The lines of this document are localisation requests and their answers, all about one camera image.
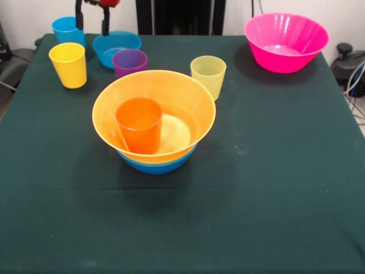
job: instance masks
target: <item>orange cup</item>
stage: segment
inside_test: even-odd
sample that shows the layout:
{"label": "orange cup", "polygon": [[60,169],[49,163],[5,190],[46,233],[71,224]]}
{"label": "orange cup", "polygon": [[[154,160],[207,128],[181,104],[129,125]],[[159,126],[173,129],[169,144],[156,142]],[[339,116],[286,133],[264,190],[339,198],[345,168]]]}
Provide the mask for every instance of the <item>orange cup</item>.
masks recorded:
{"label": "orange cup", "polygon": [[121,104],[115,114],[131,152],[154,154],[160,147],[162,108],[149,98],[133,98]]}

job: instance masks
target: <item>blue cup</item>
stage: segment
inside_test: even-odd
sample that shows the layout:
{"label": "blue cup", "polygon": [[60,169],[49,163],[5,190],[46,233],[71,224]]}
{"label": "blue cup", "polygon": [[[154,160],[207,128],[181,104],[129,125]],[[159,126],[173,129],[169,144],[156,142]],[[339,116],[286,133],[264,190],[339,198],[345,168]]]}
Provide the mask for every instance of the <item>blue cup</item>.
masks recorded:
{"label": "blue cup", "polygon": [[85,35],[83,30],[76,27],[76,18],[72,16],[61,17],[52,23],[52,29],[58,43],[74,42],[85,47]]}

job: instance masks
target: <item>purple cup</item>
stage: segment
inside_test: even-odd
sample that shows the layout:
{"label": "purple cup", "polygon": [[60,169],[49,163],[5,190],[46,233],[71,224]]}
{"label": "purple cup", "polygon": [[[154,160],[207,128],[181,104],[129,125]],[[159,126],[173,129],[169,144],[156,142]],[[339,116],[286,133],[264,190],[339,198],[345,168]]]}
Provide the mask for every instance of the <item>purple cup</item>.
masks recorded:
{"label": "purple cup", "polygon": [[112,57],[117,78],[131,73],[147,70],[147,54],[137,49],[125,49],[118,51]]}

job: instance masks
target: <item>stacked bowls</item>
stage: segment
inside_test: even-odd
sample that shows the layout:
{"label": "stacked bowls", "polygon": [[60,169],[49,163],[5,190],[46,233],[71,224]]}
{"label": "stacked bowls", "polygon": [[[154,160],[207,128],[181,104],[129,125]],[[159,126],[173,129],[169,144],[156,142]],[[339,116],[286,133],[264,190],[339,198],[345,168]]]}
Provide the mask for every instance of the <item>stacked bowls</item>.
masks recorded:
{"label": "stacked bowls", "polygon": [[[155,154],[129,151],[115,119],[125,101],[145,97],[163,110],[160,147]],[[106,87],[95,101],[92,121],[98,135],[132,167],[162,175],[180,167],[209,132],[216,105],[197,80],[179,72],[147,70],[122,77]]]}

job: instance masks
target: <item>white wall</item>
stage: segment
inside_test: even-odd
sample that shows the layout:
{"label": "white wall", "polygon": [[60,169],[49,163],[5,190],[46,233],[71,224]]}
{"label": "white wall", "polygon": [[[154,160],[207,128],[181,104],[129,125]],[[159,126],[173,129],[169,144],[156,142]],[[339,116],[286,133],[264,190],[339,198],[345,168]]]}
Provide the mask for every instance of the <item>white wall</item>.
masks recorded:
{"label": "white wall", "polygon": [[[336,45],[347,42],[365,50],[365,0],[261,0],[264,13],[289,12],[310,17],[330,33],[330,44],[323,51],[328,63],[337,57]],[[255,13],[259,14],[258,0]],[[251,18],[251,0],[227,0],[224,35],[242,35]]]}
{"label": "white wall", "polygon": [[[52,22],[75,15],[75,0],[0,0],[0,21],[12,50],[34,48],[34,41],[52,33]],[[103,10],[90,4],[82,5],[84,32],[100,33]],[[110,30],[138,33],[135,0],[121,0],[110,9]]]}

